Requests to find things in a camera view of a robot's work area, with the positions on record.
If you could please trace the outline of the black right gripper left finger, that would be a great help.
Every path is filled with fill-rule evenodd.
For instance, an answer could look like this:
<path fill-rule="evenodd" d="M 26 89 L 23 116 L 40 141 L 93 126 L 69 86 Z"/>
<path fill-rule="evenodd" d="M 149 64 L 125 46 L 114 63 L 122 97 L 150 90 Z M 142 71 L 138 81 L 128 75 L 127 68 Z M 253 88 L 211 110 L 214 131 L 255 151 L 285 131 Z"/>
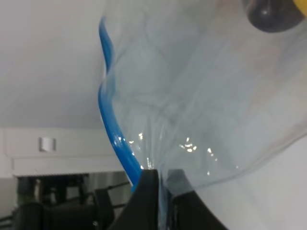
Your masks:
<path fill-rule="evenodd" d="M 157 170 L 143 170 L 130 200 L 110 230 L 158 229 L 159 180 Z"/>

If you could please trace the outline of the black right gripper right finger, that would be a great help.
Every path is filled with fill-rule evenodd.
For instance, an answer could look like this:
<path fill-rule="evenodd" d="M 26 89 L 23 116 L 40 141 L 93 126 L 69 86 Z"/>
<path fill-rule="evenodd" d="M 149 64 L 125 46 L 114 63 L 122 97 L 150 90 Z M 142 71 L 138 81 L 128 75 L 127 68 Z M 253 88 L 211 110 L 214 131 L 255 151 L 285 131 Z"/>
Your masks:
<path fill-rule="evenodd" d="M 197 195 L 183 170 L 169 170 L 167 185 L 169 230 L 227 229 Z"/>

